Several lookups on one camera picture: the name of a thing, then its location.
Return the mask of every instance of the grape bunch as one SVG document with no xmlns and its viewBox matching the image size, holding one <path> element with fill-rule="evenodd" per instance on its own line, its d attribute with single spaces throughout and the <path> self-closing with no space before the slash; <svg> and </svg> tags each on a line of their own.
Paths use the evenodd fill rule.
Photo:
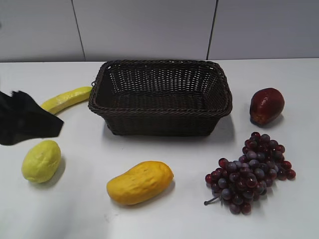
<svg viewBox="0 0 319 239">
<path fill-rule="evenodd" d="M 253 132 L 242 151 L 243 155 L 236 161 L 221 158 L 220 167 L 206 175 L 205 181 L 215 197 L 204 205 L 220 198 L 229 205 L 231 213 L 249 214 L 251 203 L 266 195 L 276 178 L 293 180 L 296 177 L 291 163 L 283 156 L 285 147 L 267 134 Z"/>
</svg>

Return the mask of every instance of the grape stem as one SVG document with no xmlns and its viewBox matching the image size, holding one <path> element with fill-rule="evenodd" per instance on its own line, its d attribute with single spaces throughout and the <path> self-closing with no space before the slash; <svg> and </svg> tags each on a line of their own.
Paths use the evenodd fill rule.
<svg viewBox="0 0 319 239">
<path fill-rule="evenodd" d="M 218 196 L 212 198 L 211 200 L 205 201 L 205 202 L 204 202 L 204 205 L 207 206 L 208 204 L 210 204 L 211 202 L 215 201 L 215 200 L 216 200 L 217 198 L 219 198 L 219 197 L 220 197 L 220 194 L 219 194 Z"/>
</svg>

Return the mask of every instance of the lemon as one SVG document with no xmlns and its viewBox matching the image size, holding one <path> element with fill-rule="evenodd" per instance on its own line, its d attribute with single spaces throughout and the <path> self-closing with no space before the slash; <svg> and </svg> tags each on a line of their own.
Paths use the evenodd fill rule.
<svg viewBox="0 0 319 239">
<path fill-rule="evenodd" d="M 48 181 L 61 161 L 61 150 L 53 140 L 45 140 L 30 149 L 22 163 L 22 174 L 35 183 Z"/>
</svg>

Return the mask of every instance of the dark brown wicker basket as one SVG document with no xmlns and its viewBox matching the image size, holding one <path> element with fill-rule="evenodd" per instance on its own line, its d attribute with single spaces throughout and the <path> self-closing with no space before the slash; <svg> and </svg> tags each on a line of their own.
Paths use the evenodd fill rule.
<svg viewBox="0 0 319 239">
<path fill-rule="evenodd" d="M 92 85 L 89 109 L 117 135 L 209 135 L 232 110 L 226 76 L 213 62 L 110 61 Z"/>
</svg>

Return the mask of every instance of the table surface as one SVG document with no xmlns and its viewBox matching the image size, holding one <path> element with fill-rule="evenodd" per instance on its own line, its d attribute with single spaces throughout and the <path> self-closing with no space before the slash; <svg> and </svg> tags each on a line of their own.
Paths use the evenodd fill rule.
<svg viewBox="0 0 319 239">
<path fill-rule="evenodd" d="M 54 140 L 63 160 L 53 178 L 32 184 L 21 173 L 24 156 L 42 139 L 0 145 L 1 239 L 317 238 L 319 182 L 319 59 L 226 60 L 233 111 L 205 138 L 114 136 L 87 102 L 58 116 L 65 121 Z M 39 104 L 90 85 L 102 62 L 0 63 L 0 90 L 22 90 Z M 253 94 L 274 87 L 285 97 L 282 116 L 264 128 L 249 121 Z M 286 147 L 295 181 L 276 181 L 251 215 L 232 215 L 211 198 L 204 176 L 218 159 L 236 160 L 250 133 L 268 133 Z M 167 163 L 174 183 L 133 207 L 113 203 L 106 183 L 147 160 Z"/>
</svg>

